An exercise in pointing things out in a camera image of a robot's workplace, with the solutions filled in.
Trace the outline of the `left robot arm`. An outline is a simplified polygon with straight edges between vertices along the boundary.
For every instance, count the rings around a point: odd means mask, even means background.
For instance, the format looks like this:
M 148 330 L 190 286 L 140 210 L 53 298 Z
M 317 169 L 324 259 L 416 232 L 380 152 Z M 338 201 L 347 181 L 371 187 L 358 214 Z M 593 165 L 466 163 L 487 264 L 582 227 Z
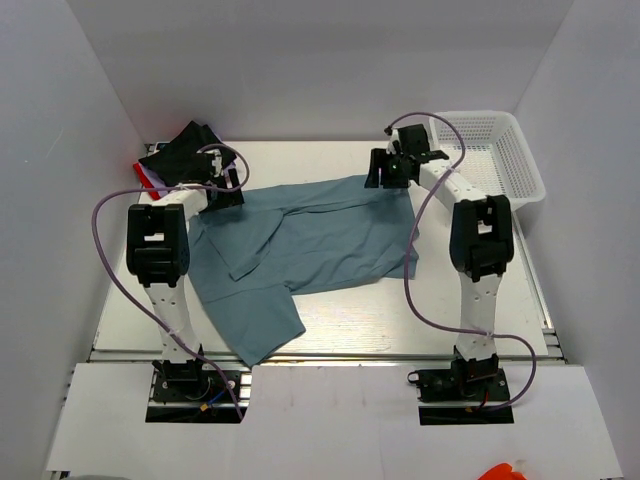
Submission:
M 213 389 L 227 393 L 235 383 L 204 369 L 185 294 L 190 266 L 187 223 L 206 210 L 216 194 L 194 181 L 180 184 L 149 204 L 135 204 L 127 218 L 126 264 L 161 321 L 162 356 L 153 362 L 159 386 L 189 401 L 209 401 Z

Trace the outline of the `teal blue t-shirt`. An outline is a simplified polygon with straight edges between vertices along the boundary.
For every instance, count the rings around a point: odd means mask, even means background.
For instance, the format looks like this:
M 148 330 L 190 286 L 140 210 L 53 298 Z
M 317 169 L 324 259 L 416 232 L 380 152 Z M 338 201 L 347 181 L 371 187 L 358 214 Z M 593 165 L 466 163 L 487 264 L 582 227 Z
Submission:
M 253 366 L 306 328 L 294 296 L 413 275 L 405 189 L 361 176 L 250 190 L 189 222 L 188 276 L 211 324 Z

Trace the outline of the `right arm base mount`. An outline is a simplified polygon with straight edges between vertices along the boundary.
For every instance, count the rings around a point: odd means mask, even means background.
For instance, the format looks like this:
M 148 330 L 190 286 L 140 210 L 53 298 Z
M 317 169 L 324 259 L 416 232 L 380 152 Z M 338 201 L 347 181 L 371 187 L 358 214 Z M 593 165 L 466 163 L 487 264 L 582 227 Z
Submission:
M 495 377 L 460 386 L 451 369 L 414 370 L 407 381 L 418 391 L 421 426 L 484 426 L 514 423 L 511 406 L 493 411 L 510 400 L 503 369 Z

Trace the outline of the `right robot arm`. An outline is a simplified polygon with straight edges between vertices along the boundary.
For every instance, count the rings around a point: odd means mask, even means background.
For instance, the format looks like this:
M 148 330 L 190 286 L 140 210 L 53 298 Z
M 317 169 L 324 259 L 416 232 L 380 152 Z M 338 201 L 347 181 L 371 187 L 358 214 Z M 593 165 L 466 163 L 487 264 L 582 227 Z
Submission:
M 460 325 L 448 371 L 421 381 L 425 401 L 489 397 L 499 374 L 494 327 L 498 289 L 514 256 L 511 206 L 504 195 L 473 186 L 441 150 L 431 148 L 421 124 L 389 126 L 386 148 L 372 150 L 365 185 L 427 190 L 451 214 L 449 255 L 461 285 Z

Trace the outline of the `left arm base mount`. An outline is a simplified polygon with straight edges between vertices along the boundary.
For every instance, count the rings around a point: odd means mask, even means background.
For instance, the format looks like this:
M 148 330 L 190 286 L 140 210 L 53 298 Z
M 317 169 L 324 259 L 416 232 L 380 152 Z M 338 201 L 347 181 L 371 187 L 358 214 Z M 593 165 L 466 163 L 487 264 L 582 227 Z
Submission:
M 242 388 L 244 373 L 224 371 L 227 381 L 215 371 L 203 369 L 192 375 L 186 371 L 167 377 L 154 371 L 145 422 L 149 424 L 240 424 L 233 403 L 232 388 L 242 414 L 248 409 L 249 397 Z

